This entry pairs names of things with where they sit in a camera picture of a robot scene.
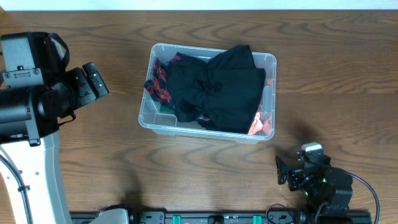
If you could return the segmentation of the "large black garment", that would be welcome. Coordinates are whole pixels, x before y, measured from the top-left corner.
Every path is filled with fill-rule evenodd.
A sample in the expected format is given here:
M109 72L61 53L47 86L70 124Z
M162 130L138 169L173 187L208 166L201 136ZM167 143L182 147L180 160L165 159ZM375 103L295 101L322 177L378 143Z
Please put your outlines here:
M266 71L248 45L237 45L208 62L177 53L165 72L167 90L181 123L199 121L222 132L247 134L257 113Z

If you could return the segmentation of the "red navy plaid shirt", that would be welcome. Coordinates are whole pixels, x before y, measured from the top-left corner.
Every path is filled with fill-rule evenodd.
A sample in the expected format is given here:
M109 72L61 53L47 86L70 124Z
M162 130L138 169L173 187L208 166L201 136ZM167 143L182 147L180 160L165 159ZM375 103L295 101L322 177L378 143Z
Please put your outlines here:
M177 77L177 72L173 71L170 83L168 83L169 74L167 71L169 67L174 67L174 64L179 64L188 58L187 55L177 52L168 64L162 63L158 57L155 58L152 66L152 79L147 80L144 88L150 94L150 97L159 102L168 110L181 111L182 97L181 92L185 87L185 83L181 77Z

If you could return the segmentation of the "dark green garment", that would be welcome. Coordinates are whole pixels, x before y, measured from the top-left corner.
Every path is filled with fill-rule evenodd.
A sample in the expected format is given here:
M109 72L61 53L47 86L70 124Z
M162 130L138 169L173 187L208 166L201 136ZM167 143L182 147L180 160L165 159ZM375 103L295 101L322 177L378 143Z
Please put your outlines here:
M160 112L165 114L175 114L173 109L168 108L167 106L161 105Z

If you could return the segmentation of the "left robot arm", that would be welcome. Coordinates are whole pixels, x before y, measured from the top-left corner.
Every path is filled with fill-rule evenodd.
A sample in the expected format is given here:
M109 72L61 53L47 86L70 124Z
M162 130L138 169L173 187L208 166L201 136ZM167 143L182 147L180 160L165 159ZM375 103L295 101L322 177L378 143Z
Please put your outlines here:
M4 80L1 175L16 223L127 223L127 213L72 216L60 173L58 119L109 93L94 63L66 71L8 62Z

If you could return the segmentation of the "pink salmon printed shirt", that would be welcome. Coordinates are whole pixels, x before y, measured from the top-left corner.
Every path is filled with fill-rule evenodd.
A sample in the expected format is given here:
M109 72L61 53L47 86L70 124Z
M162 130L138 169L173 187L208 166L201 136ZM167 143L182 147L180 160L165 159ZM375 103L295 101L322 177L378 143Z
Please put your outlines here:
M269 136L272 133L272 108L269 101L269 91L272 91L272 80L264 83L262 98L254 116L249 135Z

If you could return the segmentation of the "clear plastic storage container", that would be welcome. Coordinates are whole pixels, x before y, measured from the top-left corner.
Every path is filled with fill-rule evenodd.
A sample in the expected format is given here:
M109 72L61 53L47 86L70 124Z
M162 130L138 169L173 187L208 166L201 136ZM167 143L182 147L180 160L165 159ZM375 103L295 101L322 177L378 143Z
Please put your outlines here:
M224 52L224 50L165 43L155 44L150 52L146 80L153 79L154 66L157 59L165 64L178 52L207 62L211 58ZM147 90L144 90L142 96L141 108L138 116L139 124L144 128L153 130L153 132L157 134L171 136L179 135L196 138L221 139L248 144L256 144L260 141L268 141L272 139L275 133L277 59L274 55L265 52L254 52L252 55L256 67L263 68L266 71L266 81L264 83L262 98L259 104L259 112L262 117L258 119L266 125L266 132L258 131L253 135L237 134L210 131L201 127L196 121L180 123L177 121L177 117L174 114L162 111L161 104L154 101Z

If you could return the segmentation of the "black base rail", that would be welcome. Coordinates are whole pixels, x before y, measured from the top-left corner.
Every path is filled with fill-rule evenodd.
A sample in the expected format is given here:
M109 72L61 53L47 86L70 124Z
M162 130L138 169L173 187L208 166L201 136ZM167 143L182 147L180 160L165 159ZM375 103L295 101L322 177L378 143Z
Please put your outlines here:
M71 213L72 223L91 223L100 213ZM313 217L308 218L303 212L270 210L267 213L169 213L169 212L142 212L129 215L127 223L146 224L256 224L256 223L373 223L370 213L349 213L348 218Z

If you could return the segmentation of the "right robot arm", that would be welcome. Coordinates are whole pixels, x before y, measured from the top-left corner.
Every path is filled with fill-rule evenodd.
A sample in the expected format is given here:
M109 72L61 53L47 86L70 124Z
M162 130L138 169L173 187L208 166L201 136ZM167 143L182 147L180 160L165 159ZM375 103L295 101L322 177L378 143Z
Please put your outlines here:
M275 156L277 181L288 184L290 191L302 191L307 199L307 212L320 217L346 216L353 195L353 178L330 165L331 158L302 156L303 163L287 165Z

